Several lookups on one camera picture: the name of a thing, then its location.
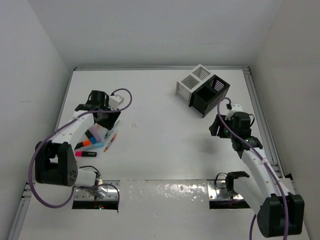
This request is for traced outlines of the orange gel pen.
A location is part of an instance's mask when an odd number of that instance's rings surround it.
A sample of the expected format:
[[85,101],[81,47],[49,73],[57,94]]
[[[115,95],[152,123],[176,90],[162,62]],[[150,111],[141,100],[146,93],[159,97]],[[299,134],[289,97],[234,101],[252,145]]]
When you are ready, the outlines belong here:
[[116,132],[116,133],[113,135],[113,137],[111,138],[111,140],[109,141],[109,143],[106,145],[106,147],[105,147],[105,149],[103,150],[103,152],[106,152],[106,151],[110,148],[110,146],[112,145],[113,141],[116,139],[117,135],[118,135],[118,132]]

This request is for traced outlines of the blue gel pen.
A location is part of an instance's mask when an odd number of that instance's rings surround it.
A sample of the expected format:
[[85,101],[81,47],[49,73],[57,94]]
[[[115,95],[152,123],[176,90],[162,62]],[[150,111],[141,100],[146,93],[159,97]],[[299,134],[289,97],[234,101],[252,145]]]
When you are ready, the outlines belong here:
[[105,140],[107,139],[107,137],[109,136],[110,133],[111,133],[111,130],[107,130],[107,132],[104,135],[104,139]]

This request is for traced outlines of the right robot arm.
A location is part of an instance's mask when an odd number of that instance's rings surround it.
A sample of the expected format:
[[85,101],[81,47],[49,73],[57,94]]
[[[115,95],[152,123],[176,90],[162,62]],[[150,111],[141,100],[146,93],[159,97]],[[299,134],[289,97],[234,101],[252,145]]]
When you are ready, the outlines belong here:
[[292,193],[267,160],[259,139],[252,135],[250,114],[236,111],[231,117],[217,114],[210,134],[230,139],[232,148],[249,172],[231,171],[225,178],[226,190],[241,195],[254,211],[260,233],[265,238],[302,233],[305,202]]

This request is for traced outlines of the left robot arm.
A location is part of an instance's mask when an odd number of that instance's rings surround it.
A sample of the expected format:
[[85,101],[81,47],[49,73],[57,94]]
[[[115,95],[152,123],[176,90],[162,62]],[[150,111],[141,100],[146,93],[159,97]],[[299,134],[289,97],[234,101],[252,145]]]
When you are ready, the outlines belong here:
[[54,134],[43,146],[37,146],[36,182],[68,187],[94,186],[97,174],[78,169],[74,150],[93,125],[111,130],[121,114],[119,106],[123,101],[124,98],[119,95],[91,91],[87,102],[74,109],[68,126]]

